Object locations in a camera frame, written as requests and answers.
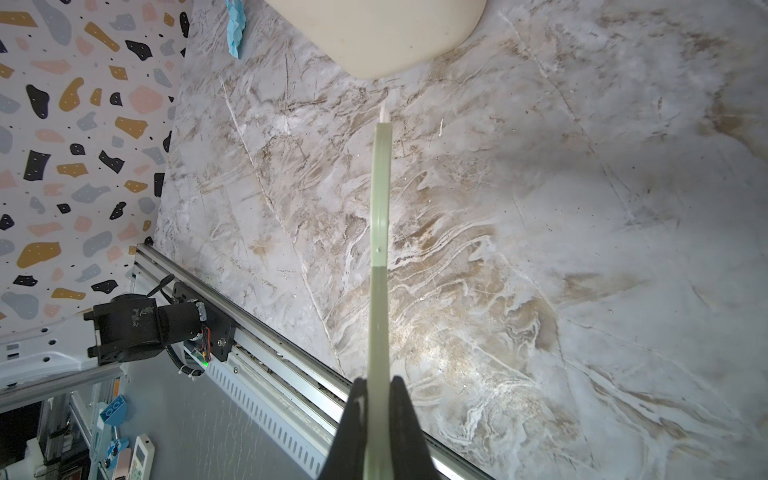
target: yellow spot pattern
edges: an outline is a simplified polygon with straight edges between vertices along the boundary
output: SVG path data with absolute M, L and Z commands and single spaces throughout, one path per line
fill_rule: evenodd
M 85 168 L 85 164 L 63 164 L 57 165 L 56 171 L 62 175 L 69 175 L 70 177 L 80 177 L 88 173 L 88 169 Z
M 74 290 L 68 290 L 65 288 L 57 288 L 51 294 L 51 298 L 71 298 L 73 300 L 82 300 L 85 298 L 84 292 L 75 292 Z
M 61 247 L 58 242 L 30 243 L 24 247 L 22 254 L 18 256 L 16 265 L 19 268 L 27 268 L 36 263 L 45 262 L 53 257 L 61 255 Z
M 15 70 L 7 65 L 0 63 L 0 77 L 10 78 Z
M 94 92 L 91 94 L 91 103 L 97 107 L 101 105 L 101 89 L 94 88 Z
M 101 30 L 98 25 L 96 25 L 94 22 L 89 22 L 85 26 L 85 33 L 88 33 L 93 38 L 96 38 L 104 45 L 107 45 L 110 50 L 112 51 L 118 51 L 120 50 L 120 45 L 115 40 L 112 40 L 109 38 L 109 35 L 104 33 L 104 30 Z
M 115 77 L 118 80 L 127 80 L 128 79 L 128 72 L 125 71 L 125 68 L 115 67 L 113 65 L 110 65 L 109 66 L 109 71 L 112 73 L 112 76 Z
M 145 188 L 147 188 L 148 185 L 147 184 L 142 184 L 141 182 L 137 182 L 135 180 L 129 180 L 129 181 L 125 182 L 125 187 L 128 190 L 132 191 L 133 193 L 137 194 L 140 191 L 142 191 Z
M 58 101 L 58 107 L 63 111 L 72 111 L 80 104 L 78 88 L 82 87 L 85 81 L 82 77 L 77 77 L 61 94 L 61 100 Z
M 27 12 L 0 12 L 0 23 L 19 27 L 36 27 L 38 24 Z
M 136 139 L 144 134 L 144 129 L 147 128 L 148 125 L 149 124 L 145 120 L 131 120 L 130 118 L 125 117 L 117 117 L 114 121 L 115 127 Z

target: blue cloth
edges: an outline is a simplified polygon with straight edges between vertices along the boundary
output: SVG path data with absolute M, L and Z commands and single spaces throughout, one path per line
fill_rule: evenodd
M 235 58 L 240 58 L 237 53 L 237 47 L 243 40 L 243 30 L 245 29 L 245 12 L 241 0 L 224 0 L 227 3 L 227 11 L 230 13 L 230 23 L 227 25 L 227 46 L 230 53 Z

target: gray wall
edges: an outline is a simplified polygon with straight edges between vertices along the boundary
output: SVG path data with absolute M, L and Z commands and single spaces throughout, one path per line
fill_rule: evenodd
M 211 380 L 177 374 L 166 353 L 131 363 L 128 376 L 120 435 L 152 440 L 152 478 L 308 478 Z

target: patterned wall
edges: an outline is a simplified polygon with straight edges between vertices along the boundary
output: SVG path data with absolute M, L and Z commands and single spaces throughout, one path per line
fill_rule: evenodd
M 191 3 L 0 0 L 0 336 L 129 288 Z

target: marble surface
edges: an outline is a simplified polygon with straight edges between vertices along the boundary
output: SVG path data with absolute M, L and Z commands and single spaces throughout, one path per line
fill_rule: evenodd
M 194 3 L 161 251 L 364 375 L 386 102 L 392 371 L 425 430 L 496 478 L 768 475 L 763 4 L 490 0 L 378 81 L 247 17 L 237 61 Z

